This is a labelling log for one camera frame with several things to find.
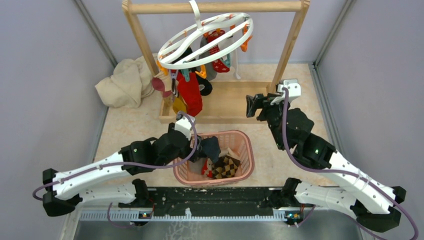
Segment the wooden hanger rack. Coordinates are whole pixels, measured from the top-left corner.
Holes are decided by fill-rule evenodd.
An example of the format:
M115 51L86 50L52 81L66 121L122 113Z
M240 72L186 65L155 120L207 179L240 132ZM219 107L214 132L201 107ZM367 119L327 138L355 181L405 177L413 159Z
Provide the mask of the wooden hanger rack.
M197 3L197 5L199 7L201 20L226 13L247 13L251 16L251 13L293 12L294 18L273 79L269 82L243 79L238 80L234 77L234 68L232 66L225 67L220 60L182 70L168 69L161 66L158 62L159 52L157 54L152 53L146 34L139 20L139 15L194 15L192 7L189 2L135 4L130 0L124 0L122 2L122 10L153 77L160 72L164 72L165 74L171 73L172 77L175 78L177 89L178 73L182 73L187 82L189 81L189 72L195 73L203 105L202 111L195 116L195 118L199 123L204 124L252 123L253 120L246 117L244 110L247 103L246 95L252 96L256 92L261 92L261 94L265 96L268 94L279 95L283 100L285 98L289 99L288 89L283 88L285 93L285 96L283 97L281 93L276 91L276 85L280 80L283 80L283 74L310 7L310 2L308 0L201 2ZM162 100L158 118L163 124L171 123L176 117L172 108L174 97L175 96L171 95L163 98Z

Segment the brown yellow argyle sock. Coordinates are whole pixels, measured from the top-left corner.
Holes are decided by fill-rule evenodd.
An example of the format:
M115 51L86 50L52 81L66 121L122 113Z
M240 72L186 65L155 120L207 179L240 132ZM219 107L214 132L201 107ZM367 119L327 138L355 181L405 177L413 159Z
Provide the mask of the brown yellow argyle sock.
M231 156L223 156L212 167L213 179L227 179L236 176L241 161Z

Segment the dark navy sock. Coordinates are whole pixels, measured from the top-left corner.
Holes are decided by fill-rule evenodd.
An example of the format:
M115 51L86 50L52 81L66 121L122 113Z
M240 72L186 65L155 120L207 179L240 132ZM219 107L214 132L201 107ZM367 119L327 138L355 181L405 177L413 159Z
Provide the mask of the dark navy sock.
M219 160L221 153L219 140L216 136L207 137L200 141L198 157L211 159L215 164Z

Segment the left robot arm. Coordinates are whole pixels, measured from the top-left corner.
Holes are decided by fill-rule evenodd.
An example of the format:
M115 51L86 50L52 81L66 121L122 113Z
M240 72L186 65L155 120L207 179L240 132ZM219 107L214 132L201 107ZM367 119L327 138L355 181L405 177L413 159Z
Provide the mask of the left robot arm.
M42 207L49 217L67 215L84 205L117 203L120 208L154 208L147 184L139 178L116 187L100 187L112 179L172 168L171 162L194 159L202 137L190 128L177 130L174 123L161 137L134 141L103 160L69 170L49 168L42 173L46 192Z

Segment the pink plastic laundry basket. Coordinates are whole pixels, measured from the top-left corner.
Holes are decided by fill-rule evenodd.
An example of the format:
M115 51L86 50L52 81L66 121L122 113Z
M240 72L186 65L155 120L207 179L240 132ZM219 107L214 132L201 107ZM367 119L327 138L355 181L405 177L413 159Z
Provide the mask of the pink plastic laundry basket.
M195 162L187 161L173 169L175 178L186 186L219 186L234 184L250 177L255 169L252 144L240 130L199 133L201 140L219 146L218 157L206 154Z

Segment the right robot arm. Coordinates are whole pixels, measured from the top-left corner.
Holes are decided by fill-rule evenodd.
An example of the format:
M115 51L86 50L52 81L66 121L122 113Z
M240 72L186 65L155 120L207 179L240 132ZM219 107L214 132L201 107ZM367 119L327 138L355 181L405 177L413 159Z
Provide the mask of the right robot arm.
M385 186L355 167L331 143L313 134L314 122L280 95L247 95L246 103L246 116L267 123L278 149L292 154L295 164L336 183L322 187L290 177L270 204L326 207L378 233L399 226L402 214L395 205L404 201L404 188Z

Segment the grey sock with striped cuff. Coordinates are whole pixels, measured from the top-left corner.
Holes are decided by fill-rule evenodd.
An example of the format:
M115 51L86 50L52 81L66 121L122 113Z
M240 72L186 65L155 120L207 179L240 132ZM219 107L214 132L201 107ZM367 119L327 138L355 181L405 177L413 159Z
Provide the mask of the grey sock with striped cuff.
M200 159L200 160L197 160L196 162L190 161L188 164L189 170L194 174L202 175L202 167L205 161L206 161L205 159Z

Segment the beige brown sock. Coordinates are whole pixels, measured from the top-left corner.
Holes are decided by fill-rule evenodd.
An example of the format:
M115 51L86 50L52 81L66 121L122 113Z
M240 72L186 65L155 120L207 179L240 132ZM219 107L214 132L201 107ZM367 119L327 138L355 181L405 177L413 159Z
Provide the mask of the beige brown sock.
M230 147L220 148L219 158L226 157L226 156L234 158L238 160L239 162L241 161L240 156L235 151L233 151Z

